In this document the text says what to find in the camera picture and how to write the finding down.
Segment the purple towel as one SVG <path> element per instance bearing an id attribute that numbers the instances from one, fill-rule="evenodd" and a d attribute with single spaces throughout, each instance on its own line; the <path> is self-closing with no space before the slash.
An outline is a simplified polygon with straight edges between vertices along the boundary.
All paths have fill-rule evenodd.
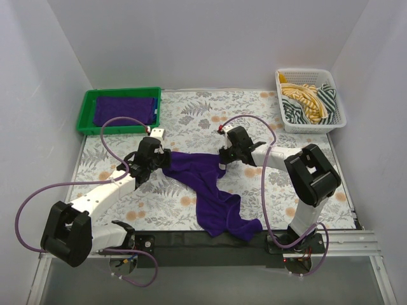
<path id="1" fill-rule="evenodd" d="M 217 181 L 226 173 L 219 167 L 219 155 L 184 152 L 171 155 L 171 165 L 164 168 L 163 173 L 196 192 L 197 222 L 211 237 L 230 233 L 240 240 L 250 241 L 263 230 L 259 219 L 241 218 L 239 195 L 218 188 Z"/>
<path id="2" fill-rule="evenodd" d="M 136 119 L 150 125 L 154 97 L 97 97 L 93 123 L 102 126 L 116 117 Z"/>

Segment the blue towel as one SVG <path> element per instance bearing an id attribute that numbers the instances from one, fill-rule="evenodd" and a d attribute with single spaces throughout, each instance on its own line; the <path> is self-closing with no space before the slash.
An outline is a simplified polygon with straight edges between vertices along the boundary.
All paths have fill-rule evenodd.
<path id="1" fill-rule="evenodd" d="M 152 118 L 151 118 L 151 123 L 155 124 L 156 123 L 156 119 L 157 119 L 157 115 L 158 115 L 158 99 L 154 98 L 153 99 L 153 112 L 152 112 Z"/>

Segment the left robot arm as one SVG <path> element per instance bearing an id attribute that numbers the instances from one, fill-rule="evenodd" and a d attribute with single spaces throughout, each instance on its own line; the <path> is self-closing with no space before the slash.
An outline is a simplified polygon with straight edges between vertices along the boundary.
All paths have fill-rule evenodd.
<path id="1" fill-rule="evenodd" d="M 120 221 L 95 225 L 95 221 L 121 198 L 147 182 L 153 171 L 170 165 L 170 150 L 163 148 L 164 136 L 144 137 L 135 152 L 128 154 L 102 185 L 82 197 L 55 203 L 41 238 L 41 248 L 72 267 L 82 264 L 92 252 L 135 248 L 135 229 Z"/>

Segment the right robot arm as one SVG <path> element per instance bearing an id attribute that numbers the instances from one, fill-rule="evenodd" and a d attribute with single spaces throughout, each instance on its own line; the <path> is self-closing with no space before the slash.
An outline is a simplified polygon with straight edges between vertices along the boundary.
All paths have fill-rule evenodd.
<path id="1" fill-rule="evenodd" d="M 341 178 L 319 146 L 309 144 L 304 148 L 284 148 L 265 142 L 254 143 L 242 126 L 220 126 L 217 131 L 224 136 L 225 145 L 220 148 L 222 164 L 234 161 L 262 168 L 261 204 L 269 232 L 268 239 L 284 250 L 306 247 L 315 234 L 319 215 L 327 200 L 341 185 Z M 273 168 L 288 173 L 299 198 L 293 220 L 286 232 L 277 237 L 272 233 L 265 202 L 265 172 Z"/>

